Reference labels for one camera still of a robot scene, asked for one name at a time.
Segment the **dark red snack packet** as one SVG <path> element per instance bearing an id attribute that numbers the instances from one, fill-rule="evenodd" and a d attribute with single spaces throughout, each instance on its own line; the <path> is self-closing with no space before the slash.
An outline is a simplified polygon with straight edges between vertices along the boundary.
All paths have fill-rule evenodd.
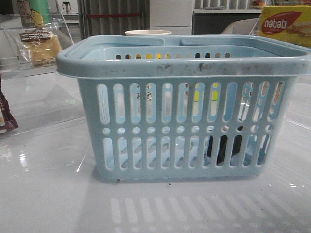
<path id="1" fill-rule="evenodd" d="M 0 134 L 7 133 L 19 127 L 10 111 L 9 103 L 0 89 Z"/>

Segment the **light blue plastic basket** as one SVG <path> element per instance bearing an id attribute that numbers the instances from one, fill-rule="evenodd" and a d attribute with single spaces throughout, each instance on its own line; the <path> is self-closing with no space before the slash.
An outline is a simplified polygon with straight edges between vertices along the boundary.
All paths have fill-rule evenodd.
<path id="1" fill-rule="evenodd" d="M 77 79 L 98 173 L 113 180 L 255 176 L 311 50 L 249 35 L 92 36 L 58 53 Z M 228 136 L 205 165 L 209 136 Z M 240 153 L 231 157 L 234 137 Z"/>

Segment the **packaged bread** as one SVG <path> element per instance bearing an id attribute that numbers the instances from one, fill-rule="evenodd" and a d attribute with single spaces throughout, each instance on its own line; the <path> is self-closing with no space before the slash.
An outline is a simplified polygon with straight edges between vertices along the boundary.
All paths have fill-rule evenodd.
<path id="1" fill-rule="evenodd" d="M 24 29 L 14 37 L 14 41 L 18 55 L 33 68 L 55 65 L 56 56 L 62 51 L 53 23 Z"/>

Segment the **yellow nabati wafer box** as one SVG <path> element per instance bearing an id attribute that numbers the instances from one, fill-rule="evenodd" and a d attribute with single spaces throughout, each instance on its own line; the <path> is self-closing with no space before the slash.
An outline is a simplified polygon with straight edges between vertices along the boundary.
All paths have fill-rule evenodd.
<path id="1" fill-rule="evenodd" d="M 254 34 L 304 46 L 311 46 L 311 7 L 266 6 Z"/>

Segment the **white paper cup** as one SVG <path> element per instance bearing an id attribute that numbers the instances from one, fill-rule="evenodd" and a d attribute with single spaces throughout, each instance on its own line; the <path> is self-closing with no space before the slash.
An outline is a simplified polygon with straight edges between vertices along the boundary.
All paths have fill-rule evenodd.
<path id="1" fill-rule="evenodd" d="M 164 36 L 164 35 L 171 35 L 171 31 L 167 30 L 153 30 L 153 29 L 146 29 L 146 30 L 129 30 L 125 32 L 126 36 Z"/>

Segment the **black tissue pack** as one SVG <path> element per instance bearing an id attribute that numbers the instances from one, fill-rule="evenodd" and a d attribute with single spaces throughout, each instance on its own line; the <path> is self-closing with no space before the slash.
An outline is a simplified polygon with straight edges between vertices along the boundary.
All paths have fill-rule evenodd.
<path id="1" fill-rule="evenodd" d="M 241 135 L 235 136 L 233 140 L 232 149 L 231 149 L 231 157 L 230 157 L 231 159 L 232 157 L 240 153 L 241 144 L 242 144 L 242 136 Z M 221 166 L 225 161 L 225 155 L 226 155 L 226 152 L 228 151 L 228 136 L 223 135 L 220 137 L 218 147 L 214 144 L 213 136 L 209 136 L 206 138 L 205 147 L 204 147 L 205 165 L 207 165 L 212 158 L 213 148 L 217 148 L 217 152 L 218 152 L 216 164 Z"/>

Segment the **white drawer cabinet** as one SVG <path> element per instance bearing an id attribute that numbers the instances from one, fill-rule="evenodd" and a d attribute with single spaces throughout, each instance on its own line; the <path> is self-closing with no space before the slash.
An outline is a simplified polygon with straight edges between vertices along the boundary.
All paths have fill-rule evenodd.
<path id="1" fill-rule="evenodd" d="M 167 30 L 172 35 L 191 35 L 193 0 L 149 1 L 149 28 Z"/>

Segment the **clear acrylic shelf left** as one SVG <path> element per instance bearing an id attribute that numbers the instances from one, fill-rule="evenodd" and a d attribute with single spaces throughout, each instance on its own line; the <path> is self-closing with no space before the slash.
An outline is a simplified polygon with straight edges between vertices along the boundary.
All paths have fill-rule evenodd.
<path id="1" fill-rule="evenodd" d="M 26 56 L 19 35 L 30 31 L 19 15 L 0 16 L 0 89 L 17 123 L 0 131 L 1 140 L 85 116 L 77 81 L 59 75 L 55 64 L 35 67 Z"/>

